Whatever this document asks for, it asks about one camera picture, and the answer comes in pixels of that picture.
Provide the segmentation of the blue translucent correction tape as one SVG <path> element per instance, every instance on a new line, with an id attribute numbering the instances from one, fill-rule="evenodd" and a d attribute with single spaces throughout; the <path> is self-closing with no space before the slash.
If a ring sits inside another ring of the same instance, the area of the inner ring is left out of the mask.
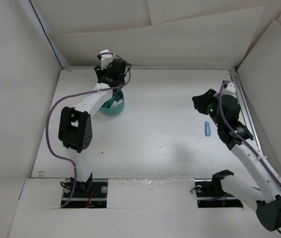
<path id="1" fill-rule="evenodd" d="M 212 132 L 211 132 L 210 123 L 208 121 L 205 121 L 204 129 L 205 129 L 205 136 L 207 137 L 211 136 Z"/>

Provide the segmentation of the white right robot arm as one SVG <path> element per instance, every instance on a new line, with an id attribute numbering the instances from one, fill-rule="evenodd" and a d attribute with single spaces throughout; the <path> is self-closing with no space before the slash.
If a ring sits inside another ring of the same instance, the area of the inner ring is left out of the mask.
<path id="1" fill-rule="evenodd" d="M 239 159 L 255 181 L 254 188 L 230 170 L 212 175 L 211 190 L 216 195 L 229 194 L 244 202 L 268 231 L 281 228 L 281 177 L 257 147 L 254 136 L 239 120 L 240 104 L 235 92 L 213 89 L 192 97 L 194 108 L 208 115 L 220 140 Z"/>

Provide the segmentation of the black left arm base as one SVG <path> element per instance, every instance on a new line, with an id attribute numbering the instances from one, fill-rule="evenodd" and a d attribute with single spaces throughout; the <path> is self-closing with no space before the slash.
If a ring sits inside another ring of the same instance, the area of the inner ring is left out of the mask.
<path id="1" fill-rule="evenodd" d="M 108 179 L 91 179 L 87 183 L 76 183 L 74 193 L 70 198 L 74 178 L 60 183 L 63 188 L 61 208 L 106 208 L 108 194 Z"/>

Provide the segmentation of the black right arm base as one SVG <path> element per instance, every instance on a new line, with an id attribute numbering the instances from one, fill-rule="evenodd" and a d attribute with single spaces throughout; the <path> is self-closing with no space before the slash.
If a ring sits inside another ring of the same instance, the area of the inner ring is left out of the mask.
<path id="1" fill-rule="evenodd" d="M 234 175 L 229 170 L 223 170 L 212 175 L 212 178 L 194 180 L 191 193 L 196 195 L 198 208 L 243 208 L 240 200 L 222 189 L 221 180 Z"/>

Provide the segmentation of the blue capped white marker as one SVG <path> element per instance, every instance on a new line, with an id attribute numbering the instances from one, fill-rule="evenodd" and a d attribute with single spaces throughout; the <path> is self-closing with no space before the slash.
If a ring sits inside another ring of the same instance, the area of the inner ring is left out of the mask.
<path id="1" fill-rule="evenodd" d="M 116 101 L 113 105 L 113 107 L 117 107 L 118 105 L 120 105 L 122 102 L 124 102 L 124 98 L 120 99 L 119 101 Z"/>

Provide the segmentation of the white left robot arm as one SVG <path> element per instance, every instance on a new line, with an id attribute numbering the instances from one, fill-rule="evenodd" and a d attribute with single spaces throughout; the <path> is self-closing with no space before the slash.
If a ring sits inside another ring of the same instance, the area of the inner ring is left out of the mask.
<path id="1" fill-rule="evenodd" d="M 76 177 L 70 184 L 80 196 L 92 192 L 93 176 L 86 155 L 92 142 L 92 117 L 118 92 L 125 83 L 128 64 L 125 60 L 113 59 L 106 68 L 95 67 L 98 81 L 92 93 L 72 107 L 64 107 L 60 115 L 58 138 L 67 149 L 69 158 L 75 163 Z"/>

